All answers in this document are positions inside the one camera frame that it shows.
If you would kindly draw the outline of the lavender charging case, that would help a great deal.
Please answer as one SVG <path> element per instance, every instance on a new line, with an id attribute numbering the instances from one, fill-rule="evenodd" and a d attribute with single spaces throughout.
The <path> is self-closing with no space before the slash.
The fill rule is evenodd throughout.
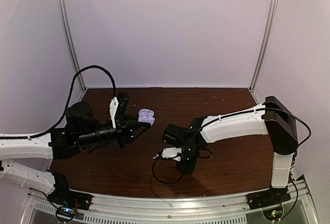
<path id="1" fill-rule="evenodd" d="M 151 126 L 155 122 L 154 111 L 150 109 L 141 109 L 138 114 L 138 121 L 143 123 L 149 123 Z"/>

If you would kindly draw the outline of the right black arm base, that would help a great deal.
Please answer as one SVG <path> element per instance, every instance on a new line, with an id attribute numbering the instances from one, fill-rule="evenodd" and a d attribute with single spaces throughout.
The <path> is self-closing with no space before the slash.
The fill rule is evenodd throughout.
<path id="1" fill-rule="evenodd" d="M 249 193 L 247 200 L 250 210 L 265 208 L 285 201 L 289 201 L 291 196 L 288 188 L 270 188 L 264 191 Z"/>

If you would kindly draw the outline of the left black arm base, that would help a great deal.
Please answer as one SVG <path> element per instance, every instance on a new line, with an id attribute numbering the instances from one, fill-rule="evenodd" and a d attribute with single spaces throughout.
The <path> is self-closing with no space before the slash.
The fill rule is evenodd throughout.
<path id="1" fill-rule="evenodd" d="M 79 210 L 88 211 L 92 200 L 92 195 L 72 191 L 65 175 L 60 173 L 52 173 L 55 183 L 54 190 L 48 194 L 48 200 L 52 203 L 66 205 Z"/>

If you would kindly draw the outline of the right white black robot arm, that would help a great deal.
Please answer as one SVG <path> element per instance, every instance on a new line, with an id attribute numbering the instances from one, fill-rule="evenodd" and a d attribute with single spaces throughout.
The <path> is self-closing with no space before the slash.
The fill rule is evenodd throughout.
<path id="1" fill-rule="evenodd" d="M 273 168 L 271 188 L 265 191 L 264 199 L 275 204 L 284 196 L 299 143 L 296 119 L 274 96 L 243 111 L 195 118 L 187 128 L 169 124 L 162 136 L 162 141 L 169 147 L 164 148 L 159 157 L 175 160 L 177 170 L 187 175 L 194 172 L 200 151 L 208 144 L 249 135 L 268 135 L 270 138 Z"/>

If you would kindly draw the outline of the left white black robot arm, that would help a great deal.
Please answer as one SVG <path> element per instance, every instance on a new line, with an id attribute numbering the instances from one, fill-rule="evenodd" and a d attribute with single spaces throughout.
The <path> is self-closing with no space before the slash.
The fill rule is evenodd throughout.
<path id="1" fill-rule="evenodd" d="M 141 109 L 136 115 L 125 111 L 125 104 L 113 100 L 108 111 L 110 121 L 100 123 L 88 103 L 78 102 L 65 110 L 67 124 L 63 128 L 22 136 L 2 134 L 1 180 L 54 195 L 62 205 L 70 205 L 74 194 L 65 175 L 42 172 L 19 164 L 16 159 L 65 160 L 79 155 L 82 149 L 91 153 L 112 142 L 125 148 L 155 122 L 152 110 Z"/>

